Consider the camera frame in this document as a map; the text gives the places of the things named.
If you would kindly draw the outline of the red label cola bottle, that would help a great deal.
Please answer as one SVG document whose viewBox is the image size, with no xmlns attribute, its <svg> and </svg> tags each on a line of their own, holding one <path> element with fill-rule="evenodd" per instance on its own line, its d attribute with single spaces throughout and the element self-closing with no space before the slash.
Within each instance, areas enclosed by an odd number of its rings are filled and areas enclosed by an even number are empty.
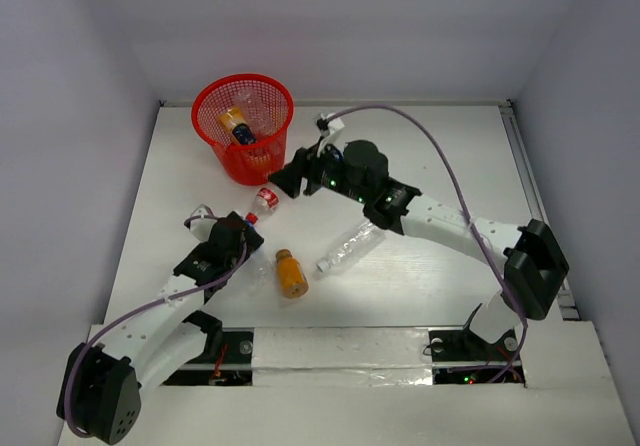
<svg viewBox="0 0 640 446">
<path fill-rule="evenodd" d="M 256 193 L 245 220 L 249 224 L 255 225 L 258 221 L 271 216 L 279 206 L 279 203 L 279 197 L 273 189 L 262 187 Z"/>
</svg>

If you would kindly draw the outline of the orange juice bottle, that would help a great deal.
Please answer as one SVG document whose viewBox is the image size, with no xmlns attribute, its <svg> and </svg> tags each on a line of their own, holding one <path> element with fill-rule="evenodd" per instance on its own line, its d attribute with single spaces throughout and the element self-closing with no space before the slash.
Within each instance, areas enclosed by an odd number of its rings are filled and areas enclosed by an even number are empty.
<svg viewBox="0 0 640 446">
<path fill-rule="evenodd" d="M 309 289 L 308 280 L 300 263 L 288 249 L 279 250 L 276 255 L 276 274 L 283 296 L 297 299 L 305 295 Z"/>
</svg>

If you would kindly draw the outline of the yellow blue label bottle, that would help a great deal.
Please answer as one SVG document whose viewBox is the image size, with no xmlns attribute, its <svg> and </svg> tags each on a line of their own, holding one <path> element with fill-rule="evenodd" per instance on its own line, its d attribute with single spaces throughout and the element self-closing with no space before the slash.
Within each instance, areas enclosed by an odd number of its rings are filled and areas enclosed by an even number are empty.
<svg viewBox="0 0 640 446">
<path fill-rule="evenodd" d="M 254 133 L 238 107 L 231 107 L 222 112 L 217 116 L 217 121 L 229 133 L 235 144 L 249 146 L 257 142 Z"/>
</svg>

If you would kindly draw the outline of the blue label plastic bottle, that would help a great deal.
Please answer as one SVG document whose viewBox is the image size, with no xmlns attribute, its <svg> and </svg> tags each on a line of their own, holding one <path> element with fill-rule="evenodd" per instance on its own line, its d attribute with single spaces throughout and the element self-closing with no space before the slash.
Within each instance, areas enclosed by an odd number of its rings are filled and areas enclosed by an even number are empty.
<svg viewBox="0 0 640 446">
<path fill-rule="evenodd" d="M 255 296 L 273 285 L 273 269 L 265 252 L 263 242 L 258 246 L 244 265 L 247 275 L 246 294 Z"/>
</svg>

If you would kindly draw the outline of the clear crushed plastic bottle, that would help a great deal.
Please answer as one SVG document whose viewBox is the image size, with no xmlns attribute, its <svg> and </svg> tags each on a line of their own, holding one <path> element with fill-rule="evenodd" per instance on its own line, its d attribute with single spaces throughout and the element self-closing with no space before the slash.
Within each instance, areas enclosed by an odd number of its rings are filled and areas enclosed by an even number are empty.
<svg viewBox="0 0 640 446">
<path fill-rule="evenodd" d="M 247 124 L 256 134 L 266 135 L 271 127 L 269 112 L 260 96 L 253 89 L 240 90 L 234 102 L 241 110 Z"/>
</svg>

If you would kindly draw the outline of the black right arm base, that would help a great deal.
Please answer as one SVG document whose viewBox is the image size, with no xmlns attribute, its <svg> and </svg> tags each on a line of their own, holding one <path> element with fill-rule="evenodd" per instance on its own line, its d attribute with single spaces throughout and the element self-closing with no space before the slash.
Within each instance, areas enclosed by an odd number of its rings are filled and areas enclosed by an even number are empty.
<svg viewBox="0 0 640 446">
<path fill-rule="evenodd" d="M 487 343 L 461 329 L 435 329 L 428 333 L 423 354 L 431 359 L 435 385 L 488 384 L 505 366 L 509 369 L 494 380 L 501 384 L 524 384 L 519 346 L 514 329 L 496 343 Z"/>
</svg>

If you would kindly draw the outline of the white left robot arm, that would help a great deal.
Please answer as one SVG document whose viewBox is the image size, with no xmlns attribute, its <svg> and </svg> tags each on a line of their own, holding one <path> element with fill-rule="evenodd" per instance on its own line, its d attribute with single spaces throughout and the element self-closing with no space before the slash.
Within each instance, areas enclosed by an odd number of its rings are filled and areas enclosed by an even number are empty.
<svg viewBox="0 0 640 446">
<path fill-rule="evenodd" d="M 236 212 L 202 206 L 184 222 L 197 245 L 150 302 L 103 326 L 69 354 L 56 414 L 79 438 L 115 445 L 138 419 L 142 401 L 183 365 L 219 365 L 227 345 L 204 306 L 264 243 Z"/>
</svg>

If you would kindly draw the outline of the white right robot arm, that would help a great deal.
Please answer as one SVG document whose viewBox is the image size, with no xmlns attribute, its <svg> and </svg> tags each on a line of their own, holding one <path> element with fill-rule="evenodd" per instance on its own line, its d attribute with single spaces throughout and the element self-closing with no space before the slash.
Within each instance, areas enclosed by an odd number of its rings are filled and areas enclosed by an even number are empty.
<svg viewBox="0 0 640 446">
<path fill-rule="evenodd" d="M 362 204 L 365 218 L 399 235 L 424 239 L 476 259 L 497 272 L 499 292 L 480 304 L 460 334 L 462 350 L 482 358 L 522 320 L 544 320 L 569 272 L 551 228 L 475 218 L 393 179 L 388 159 L 370 141 L 343 150 L 318 143 L 300 148 L 269 179 L 290 198 L 326 188 Z"/>
</svg>

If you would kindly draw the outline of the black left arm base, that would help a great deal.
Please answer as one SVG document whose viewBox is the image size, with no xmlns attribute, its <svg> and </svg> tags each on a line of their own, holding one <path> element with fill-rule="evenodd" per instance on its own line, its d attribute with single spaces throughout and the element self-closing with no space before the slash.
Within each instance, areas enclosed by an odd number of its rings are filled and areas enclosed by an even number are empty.
<svg viewBox="0 0 640 446">
<path fill-rule="evenodd" d="M 164 386 L 251 386 L 254 331 L 223 330 L 213 348 L 173 373 Z"/>
</svg>

